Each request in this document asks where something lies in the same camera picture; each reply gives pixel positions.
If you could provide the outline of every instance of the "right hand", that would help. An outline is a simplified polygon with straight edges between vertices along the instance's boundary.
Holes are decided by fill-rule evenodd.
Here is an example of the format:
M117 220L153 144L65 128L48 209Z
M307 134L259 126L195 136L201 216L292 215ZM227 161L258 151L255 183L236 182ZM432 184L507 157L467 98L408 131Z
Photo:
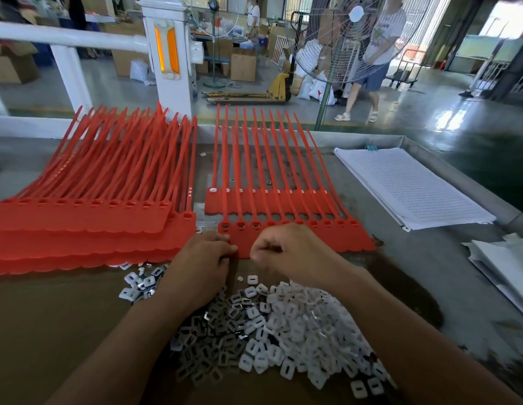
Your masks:
M261 267L303 286L329 292L343 272L352 268L305 224L266 228L252 245L250 258Z

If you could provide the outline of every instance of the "white guardrail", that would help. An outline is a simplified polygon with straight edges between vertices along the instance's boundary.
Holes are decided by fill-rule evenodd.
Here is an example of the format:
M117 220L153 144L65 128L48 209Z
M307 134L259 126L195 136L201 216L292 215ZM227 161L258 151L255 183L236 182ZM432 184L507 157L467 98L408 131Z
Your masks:
M119 49L150 55L149 41L143 35L109 34L0 21L0 40L49 44L74 111L80 106L86 110L93 106L76 47ZM0 115L8 116L1 97Z

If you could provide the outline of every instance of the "electric fan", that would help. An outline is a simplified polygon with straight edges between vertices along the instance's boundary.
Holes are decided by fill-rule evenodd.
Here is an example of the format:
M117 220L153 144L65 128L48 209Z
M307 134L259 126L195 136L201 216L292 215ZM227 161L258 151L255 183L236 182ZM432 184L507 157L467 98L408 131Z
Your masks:
M217 39L231 34L239 20L238 13L227 13L231 19L227 19L229 21L228 25L226 28L223 28L223 20L219 13L222 7L226 8L226 6L221 6L218 0L190 0L190 13L198 31L210 36L212 40L211 60L213 77L212 80L203 82L203 85L209 88L223 88L226 86L226 84L218 82L216 77L216 44ZM207 22L208 15L211 16L210 22Z
M363 79L389 63L411 40L429 4L430 0L287 0L285 19L292 21L299 14L301 22L308 22L304 38L297 36L298 43L288 40L295 45L292 70L296 64L326 82L316 130L331 85Z

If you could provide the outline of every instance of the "pallet jack fork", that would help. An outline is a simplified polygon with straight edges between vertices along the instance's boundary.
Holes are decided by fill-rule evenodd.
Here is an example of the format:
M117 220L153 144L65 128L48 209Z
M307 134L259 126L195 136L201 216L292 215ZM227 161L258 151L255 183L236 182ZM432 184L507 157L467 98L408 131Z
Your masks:
M207 102L213 104L284 104L291 99L289 74L278 74L266 93L204 92Z

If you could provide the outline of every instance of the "white sandal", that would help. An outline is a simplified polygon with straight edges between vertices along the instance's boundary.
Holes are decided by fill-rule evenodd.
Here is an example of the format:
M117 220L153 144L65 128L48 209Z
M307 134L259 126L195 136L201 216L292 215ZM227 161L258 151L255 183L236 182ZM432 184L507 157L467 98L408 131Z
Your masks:
M378 120L378 112L372 111L368 117L368 122L376 122Z
M343 122L343 121L349 121L349 120L351 120L351 118L349 117L349 113L344 112L342 115L335 116L334 120Z

